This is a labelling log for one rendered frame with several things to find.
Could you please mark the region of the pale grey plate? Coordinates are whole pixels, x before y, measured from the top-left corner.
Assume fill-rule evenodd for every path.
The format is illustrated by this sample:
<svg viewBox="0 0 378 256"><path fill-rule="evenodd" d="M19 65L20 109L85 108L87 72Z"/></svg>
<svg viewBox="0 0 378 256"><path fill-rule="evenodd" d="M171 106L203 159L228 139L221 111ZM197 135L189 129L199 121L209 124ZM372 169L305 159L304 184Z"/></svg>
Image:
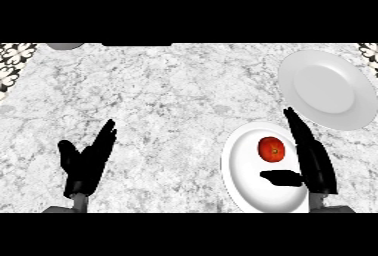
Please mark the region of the pale grey plate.
<svg viewBox="0 0 378 256"><path fill-rule="evenodd" d="M378 95L357 67L320 50L289 54L279 65L283 98L307 119L341 131L366 127L378 116Z"/></svg>

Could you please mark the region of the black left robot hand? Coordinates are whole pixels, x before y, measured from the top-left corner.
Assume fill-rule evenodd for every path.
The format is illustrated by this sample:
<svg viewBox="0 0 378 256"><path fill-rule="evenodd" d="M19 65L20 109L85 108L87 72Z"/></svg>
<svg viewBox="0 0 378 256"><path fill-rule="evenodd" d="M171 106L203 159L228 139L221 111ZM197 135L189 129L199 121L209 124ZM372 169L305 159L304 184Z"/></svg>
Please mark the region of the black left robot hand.
<svg viewBox="0 0 378 256"><path fill-rule="evenodd" d="M115 139L115 122L109 119L93 143L82 151L76 150L76 147L67 140L59 141L60 167L67 175L63 190L66 198L70 198L76 193L85 196L94 193L112 153Z"/></svg>

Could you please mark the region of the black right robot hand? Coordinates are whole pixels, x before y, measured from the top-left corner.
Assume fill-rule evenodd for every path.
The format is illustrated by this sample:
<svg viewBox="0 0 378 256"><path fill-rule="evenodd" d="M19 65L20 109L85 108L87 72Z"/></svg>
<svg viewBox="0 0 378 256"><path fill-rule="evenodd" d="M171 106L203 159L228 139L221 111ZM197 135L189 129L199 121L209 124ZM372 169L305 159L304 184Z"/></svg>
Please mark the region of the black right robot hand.
<svg viewBox="0 0 378 256"><path fill-rule="evenodd" d="M311 130L290 107L283 110L283 115L295 140L301 173L276 169L261 171L259 176L274 186L299 187L305 185L310 193L336 194L335 171L323 144L314 139Z"/></svg>

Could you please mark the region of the grey round object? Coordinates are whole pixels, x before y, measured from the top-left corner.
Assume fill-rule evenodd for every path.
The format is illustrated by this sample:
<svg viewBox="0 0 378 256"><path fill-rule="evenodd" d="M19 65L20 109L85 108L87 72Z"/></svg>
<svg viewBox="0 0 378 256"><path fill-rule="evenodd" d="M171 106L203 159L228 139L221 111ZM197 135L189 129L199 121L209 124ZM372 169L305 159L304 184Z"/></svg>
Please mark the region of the grey round object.
<svg viewBox="0 0 378 256"><path fill-rule="evenodd" d="M84 43L47 43L47 46L59 51L66 51L78 48Z"/></svg>

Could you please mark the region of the white plate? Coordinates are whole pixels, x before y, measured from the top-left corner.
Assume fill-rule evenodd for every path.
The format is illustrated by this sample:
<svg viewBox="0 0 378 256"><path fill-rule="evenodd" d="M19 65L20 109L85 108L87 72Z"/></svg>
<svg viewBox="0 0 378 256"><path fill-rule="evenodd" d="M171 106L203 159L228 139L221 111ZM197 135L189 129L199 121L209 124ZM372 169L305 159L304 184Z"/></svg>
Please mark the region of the white plate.
<svg viewBox="0 0 378 256"><path fill-rule="evenodd" d="M274 137L283 143L284 156L268 163L258 155L258 142ZM221 152L221 176L228 196L245 213L307 213L308 190L274 186L261 171L292 170L299 173L295 141L290 132L268 122L249 122L228 135Z"/></svg>

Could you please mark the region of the red tomato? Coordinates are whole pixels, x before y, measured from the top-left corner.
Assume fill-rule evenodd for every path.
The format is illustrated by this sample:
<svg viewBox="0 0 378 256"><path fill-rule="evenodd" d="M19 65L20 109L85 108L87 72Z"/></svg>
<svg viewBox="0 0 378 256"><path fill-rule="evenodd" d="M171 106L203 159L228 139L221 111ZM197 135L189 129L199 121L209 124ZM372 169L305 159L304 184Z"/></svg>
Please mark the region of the red tomato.
<svg viewBox="0 0 378 256"><path fill-rule="evenodd" d="M276 163L284 158L284 145L276 137L264 137L258 141L258 155L265 162Z"/></svg>

